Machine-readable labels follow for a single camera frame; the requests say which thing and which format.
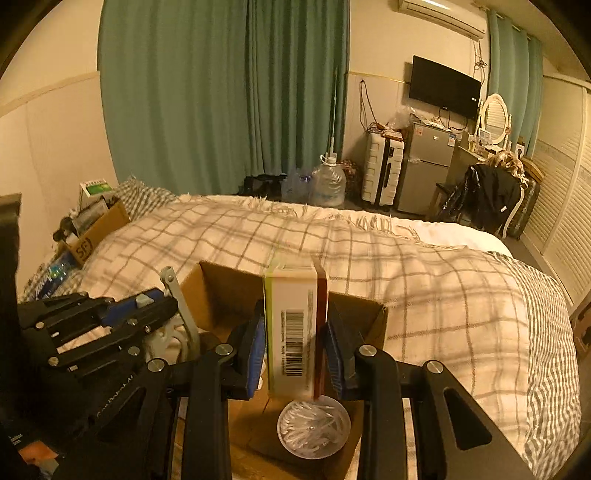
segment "green curtain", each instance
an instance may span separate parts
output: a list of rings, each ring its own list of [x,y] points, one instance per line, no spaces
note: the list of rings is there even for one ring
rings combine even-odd
[[[335,150],[341,152],[349,63],[343,0],[249,2],[251,154],[268,174],[318,165],[328,150],[336,80]]]
[[[517,31],[510,18],[488,12],[491,37],[491,70],[488,93],[503,97],[512,117],[509,140],[513,146],[519,137],[525,141],[526,155],[531,156],[540,118],[543,56],[540,41]]]
[[[326,151],[335,67],[340,151],[348,64],[342,0],[105,0],[99,70],[109,146],[175,193],[236,193],[245,176]]]

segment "cardboard box with sf logo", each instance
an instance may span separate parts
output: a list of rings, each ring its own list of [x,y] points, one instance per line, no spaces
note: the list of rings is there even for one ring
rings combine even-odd
[[[110,233],[129,223],[129,215],[125,206],[118,200],[107,212],[100,217],[73,245],[60,242],[61,249],[68,249],[82,266],[103,239]]]

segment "white louvered closet door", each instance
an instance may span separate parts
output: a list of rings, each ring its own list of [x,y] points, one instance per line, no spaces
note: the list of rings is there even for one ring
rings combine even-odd
[[[575,305],[591,285],[591,98],[584,98],[585,116],[580,162],[564,212],[545,256]]]
[[[557,227],[569,191],[582,138],[586,89],[544,78],[538,140],[532,156],[544,172],[540,195],[525,234],[544,254]]]

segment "blue package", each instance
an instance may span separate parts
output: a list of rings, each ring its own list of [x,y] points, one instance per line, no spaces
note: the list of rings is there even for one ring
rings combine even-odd
[[[77,264],[74,256],[70,251],[65,251],[47,267],[35,289],[34,298],[36,300],[49,298],[75,268],[77,268]]]

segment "black suitcase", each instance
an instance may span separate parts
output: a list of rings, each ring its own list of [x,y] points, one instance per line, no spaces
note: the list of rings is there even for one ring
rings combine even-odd
[[[531,212],[534,209],[535,201],[538,199],[538,195],[540,194],[540,184],[527,173],[525,176],[529,182],[527,184],[527,188],[525,189],[523,201],[521,202],[517,213],[507,228],[507,235],[516,239],[519,239],[523,233],[523,230],[527,225],[527,220],[530,219]]]

